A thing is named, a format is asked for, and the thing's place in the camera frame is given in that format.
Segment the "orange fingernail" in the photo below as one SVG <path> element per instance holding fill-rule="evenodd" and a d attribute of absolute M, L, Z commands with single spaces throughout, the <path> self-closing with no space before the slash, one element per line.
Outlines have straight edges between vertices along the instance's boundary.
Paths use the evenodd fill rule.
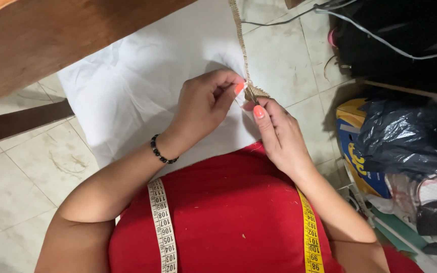
<path fill-rule="evenodd" d="M 262 119 L 264 117 L 264 110 L 262 109 L 262 106 L 254 106 L 254 116 L 258 119 Z"/>
<path fill-rule="evenodd" d="M 239 95 L 240 91 L 244 89 L 244 83 L 237 84 L 235 87 L 235 95 Z"/>

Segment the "red shirt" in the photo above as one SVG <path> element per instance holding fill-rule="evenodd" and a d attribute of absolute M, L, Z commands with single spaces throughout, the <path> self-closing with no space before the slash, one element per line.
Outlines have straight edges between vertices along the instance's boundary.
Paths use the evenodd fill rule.
<path fill-rule="evenodd" d="M 294 183 L 261 142 L 161 178 L 173 224 L 179 272 L 304 272 L 303 213 Z M 325 272 L 343 272 L 318 223 Z M 145 187 L 116 226 L 112 272 L 161 272 Z"/>

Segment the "white sheet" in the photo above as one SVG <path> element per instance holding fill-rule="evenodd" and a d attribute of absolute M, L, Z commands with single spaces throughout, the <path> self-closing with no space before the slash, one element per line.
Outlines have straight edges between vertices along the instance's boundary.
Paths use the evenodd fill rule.
<path fill-rule="evenodd" d="M 99 167 L 126 155 L 169 125 L 183 82 L 227 66 L 245 77 L 227 0 L 199 0 L 60 72 L 69 103 Z M 246 147 L 259 133 L 241 105 L 209 136 L 158 175 Z"/>

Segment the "white measuring tape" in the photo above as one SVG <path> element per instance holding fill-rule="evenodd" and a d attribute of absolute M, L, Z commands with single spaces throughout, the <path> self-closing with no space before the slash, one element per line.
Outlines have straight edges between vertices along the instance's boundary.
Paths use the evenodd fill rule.
<path fill-rule="evenodd" d="M 315 214 L 303 193 L 298 188 L 296 189 L 303 207 L 304 265 L 306 272 L 324 273 Z M 176 273 L 178 271 L 178 260 L 176 256 L 175 234 L 171 224 L 165 187 L 161 179 L 158 178 L 149 183 L 148 191 L 161 253 L 161 273 Z"/>
<path fill-rule="evenodd" d="M 171 217 L 169 216 L 165 187 L 163 187 L 161 179 L 158 178 L 149 183 L 148 191 L 161 254 L 161 272 L 177 273 L 178 261 L 176 256 L 175 234 L 173 232 L 173 226 L 171 225 Z"/>

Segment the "hand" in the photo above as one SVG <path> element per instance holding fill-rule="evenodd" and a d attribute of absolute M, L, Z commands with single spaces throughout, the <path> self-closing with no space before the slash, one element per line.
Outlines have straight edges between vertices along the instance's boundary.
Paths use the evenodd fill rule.
<path fill-rule="evenodd" d="M 231 70 L 215 70 L 186 81 L 170 126 L 156 140 L 161 154 L 177 158 L 213 132 L 244 89 L 244 82 Z"/>
<path fill-rule="evenodd" d="M 298 121 L 274 99 L 258 98 L 260 105 L 248 103 L 246 110 L 254 110 L 254 119 L 269 159 L 289 177 L 299 177 L 315 169 L 308 153 Z"/>

